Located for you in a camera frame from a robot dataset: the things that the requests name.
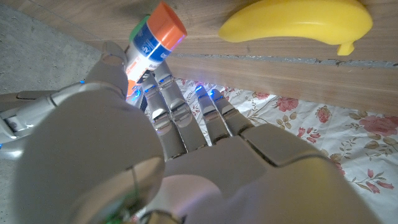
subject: gray floor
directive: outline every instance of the gray floor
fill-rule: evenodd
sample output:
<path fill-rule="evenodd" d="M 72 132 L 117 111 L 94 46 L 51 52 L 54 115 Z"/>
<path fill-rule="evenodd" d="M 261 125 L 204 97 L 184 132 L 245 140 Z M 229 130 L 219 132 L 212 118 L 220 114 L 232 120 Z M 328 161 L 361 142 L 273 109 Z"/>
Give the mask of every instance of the gray floor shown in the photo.
<path fill-rule="evenodd" d="M 100 52 L 0 4 L 0 94 L 56 90 L 83 79 Z M 15 223 L 9 208 L 14 161 L 0 160 L 0 223 Z"/>

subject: robotic hand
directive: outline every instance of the robotic hand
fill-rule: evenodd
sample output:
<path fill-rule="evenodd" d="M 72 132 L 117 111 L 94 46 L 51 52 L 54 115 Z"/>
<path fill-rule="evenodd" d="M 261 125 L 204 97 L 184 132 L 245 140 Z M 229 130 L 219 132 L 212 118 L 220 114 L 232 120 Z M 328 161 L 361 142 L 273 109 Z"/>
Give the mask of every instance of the robotic hand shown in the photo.
<path fill-rule="evenodd" d="M 0 112 L 0 153 L 23 149 L 19 223 L 122 223 L 143 207 L 139 223 L 378 222 L 315 148 L 198 86 L 207 146 L 165 63 L 126 103 L 125 64 L 107 42 L 85 83 Z M 142 92 L 152 124 L 129 105 Z"/>

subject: wooden surface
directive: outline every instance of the wooden surface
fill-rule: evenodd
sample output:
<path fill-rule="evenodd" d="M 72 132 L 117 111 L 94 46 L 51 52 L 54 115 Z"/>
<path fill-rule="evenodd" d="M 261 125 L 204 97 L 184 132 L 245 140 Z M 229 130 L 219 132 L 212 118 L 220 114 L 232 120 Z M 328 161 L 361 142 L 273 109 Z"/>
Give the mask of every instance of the wooden surface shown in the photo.
<path fill-rule="evenodd" d="M 355 42 L 355 51 L 337 57 L 337 46 L 315 40 L 278 37 L 232 44 L 217 31 L 229 16 L 256 0 L 169 0 L 188 31 L 175 53 L 264 55 L 340 60 L 398 60 L 398 0 L 360 0 L 371 13 L 374 26 Z M 132 28 L 156 7 L 159 0 L 0 0 L 66 34 L 98 47 L 104 40 L 123 46 Z"/>
<path fill-rule="evenodd" d="M 256 0 L 166 0 L 183 21 L 188 37 L 168 59 L 176 77 L 257 90 L 302 100 L 398 115 L 398 68 L 382 69 L 200 58 L 251 55 L 398 62 L 398 0 L 360 0 L 374 26 L 356 49 L 337 57 L 337 46 L 301 38 L 269 38 L 238 44 L 217 31 L 229 16 Z M 98 49 L 105 40 L 122 47 L 132 28 L 159 0 L 0 0 Z"/>
<path fill-rule="evenodd" d="M 398 115 L 395 69 L 186 57 L 166 61 L 179 78 Z"/>

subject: yellow banana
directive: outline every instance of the yellow banana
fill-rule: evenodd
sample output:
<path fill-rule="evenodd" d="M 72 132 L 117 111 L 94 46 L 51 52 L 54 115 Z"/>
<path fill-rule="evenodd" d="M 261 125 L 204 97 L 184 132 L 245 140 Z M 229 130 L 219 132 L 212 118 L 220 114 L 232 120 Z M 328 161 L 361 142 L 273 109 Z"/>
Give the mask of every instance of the yellow banana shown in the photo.
<path fill-rule="evenodd" d="M 349 55 L 354 41 L 372 25 L 372 17 L 357 0 L 263 0 L 231 16 L 218 35 L 229 42 L 305 37 L 340 45 L 337 54 Z"/>

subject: floral fabric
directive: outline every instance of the floral fabric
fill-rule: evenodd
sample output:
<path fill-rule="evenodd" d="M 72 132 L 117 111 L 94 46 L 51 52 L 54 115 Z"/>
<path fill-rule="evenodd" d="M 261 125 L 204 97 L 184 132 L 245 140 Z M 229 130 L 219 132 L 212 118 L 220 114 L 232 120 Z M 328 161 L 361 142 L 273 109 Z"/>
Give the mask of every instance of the floral fabric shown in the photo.
<path fill-rule="evenodd" d="M 176 79 L 208 142 L 195 87 L 217 89 L 254 125 L 270 123 L 312 144 L 384 223 L 398 220 L 398 117 Z"/>

